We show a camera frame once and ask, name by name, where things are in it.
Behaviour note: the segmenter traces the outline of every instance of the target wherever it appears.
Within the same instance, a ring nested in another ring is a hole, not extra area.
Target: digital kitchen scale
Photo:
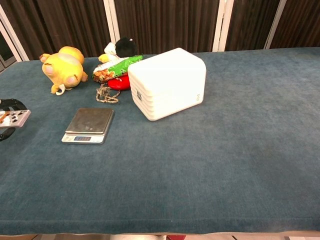
[[[65,144],[102,144],[114,115],[111,108],[79,108],[65,130]]]

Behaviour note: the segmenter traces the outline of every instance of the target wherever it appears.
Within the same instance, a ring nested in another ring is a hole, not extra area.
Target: snack bag
[[[104,64],[100,65],[93,71],[92,78],[95,82],[101,84],[106,83],[110,79],[126,75],[128,72],[129,65],[139,62],[142,59],[142,55],[131,56],[112,66],[108,66],[108,64],[106,64],[105,67],[107,68],[104,69],[102,69]]]

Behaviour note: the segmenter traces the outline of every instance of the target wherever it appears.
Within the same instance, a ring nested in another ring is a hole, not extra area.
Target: yellow plush toy
[[[88,80],[82,66],[85,58],[77,48],[64,46],[58,53],[44,53],[40,61],[43,63],[42,71],[53,82],[52,94],[62,95],[65,90],[71,90],[80,82]]]

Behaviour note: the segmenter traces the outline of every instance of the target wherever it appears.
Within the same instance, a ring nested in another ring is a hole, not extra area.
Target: white plastic box
[[[150,121],[202,103],[206,74],[202,59],[182,48],[136,62],[128,68],[133,101]]]

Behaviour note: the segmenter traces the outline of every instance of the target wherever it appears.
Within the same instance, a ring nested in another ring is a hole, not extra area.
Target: floor
[[[110,240],[108,234],[38,234],[23,236],[0,236],[0,240]],[[302,237],[302,236],[267,236],[267,235],[188,235],[185,240],[320,240],[319,237]]]

